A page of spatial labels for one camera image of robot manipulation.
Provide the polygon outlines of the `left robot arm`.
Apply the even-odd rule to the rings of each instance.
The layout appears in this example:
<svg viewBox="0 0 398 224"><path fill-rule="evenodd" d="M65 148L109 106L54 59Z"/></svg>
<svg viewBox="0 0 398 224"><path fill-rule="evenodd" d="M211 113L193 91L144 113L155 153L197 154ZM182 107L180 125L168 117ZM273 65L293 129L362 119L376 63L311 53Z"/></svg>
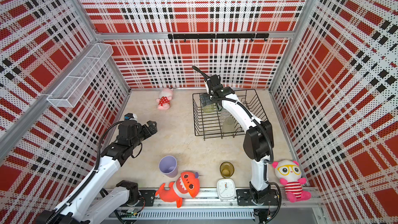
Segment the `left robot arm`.
<svg viewBox="0 0 398 224"><path fill-rule="evenodd" d="M155 121L140 124L135 118L118 121L119 134L115 142L97 150L97 161L89 175L51 211L43 211L37 224L100 224L122 205L136 205L143 197L138 184L123 180L105 197L93 204L108 180L134 157L134 149L158 131Z"/></svg>

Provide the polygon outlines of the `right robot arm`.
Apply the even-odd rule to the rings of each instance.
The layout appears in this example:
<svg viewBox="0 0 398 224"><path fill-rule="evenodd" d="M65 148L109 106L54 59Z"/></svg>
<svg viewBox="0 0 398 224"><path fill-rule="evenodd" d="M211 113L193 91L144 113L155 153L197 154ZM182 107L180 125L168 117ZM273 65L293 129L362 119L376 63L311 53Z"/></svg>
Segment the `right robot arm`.
<svg viewBox="0 0 398 224"><path fill-rule="evenodd" d="M245 133L243 149L251 159L251 180L249 195L254 204L260 205L271 195L271 183L268 181L268 166L274 162L274 139L271 123L263 121L253 114L239 99L235 91L221 84L218 75L209 76L198 67L192 69L200 73L205 82L207 93L204 103L216 103L227 110L238 122Z"/></svg>

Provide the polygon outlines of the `bright green plastic cup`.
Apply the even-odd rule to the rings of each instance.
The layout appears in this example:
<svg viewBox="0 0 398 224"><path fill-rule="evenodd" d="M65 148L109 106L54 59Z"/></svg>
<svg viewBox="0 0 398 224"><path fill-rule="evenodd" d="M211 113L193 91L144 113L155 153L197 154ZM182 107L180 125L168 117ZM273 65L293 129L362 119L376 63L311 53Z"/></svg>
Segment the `bright green plastic cup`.
<svg viewBox="0 0 398 224"><path fill-rule="evenodd" d="M212 102L210 103L202 102L201 107L202 107L202 112L205 114L211 114L215 111L214 103Z"/></svg>

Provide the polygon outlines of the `clear glass cup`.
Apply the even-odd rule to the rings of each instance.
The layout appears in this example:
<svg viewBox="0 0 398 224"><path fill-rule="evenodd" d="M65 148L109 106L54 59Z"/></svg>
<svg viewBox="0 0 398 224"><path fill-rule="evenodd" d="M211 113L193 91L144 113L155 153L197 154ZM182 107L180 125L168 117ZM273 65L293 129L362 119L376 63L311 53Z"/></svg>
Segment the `clear glass cup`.
<svg viewBox="0 0 398 224"><path fill-rule="evenodd" d="M220 113L220 118L221 118L221 120L225 120L225 119L231 117L230 112L227 111L227 110L225 110L225 109L223 109L223 110L220 111L219 113Z"/></svg>

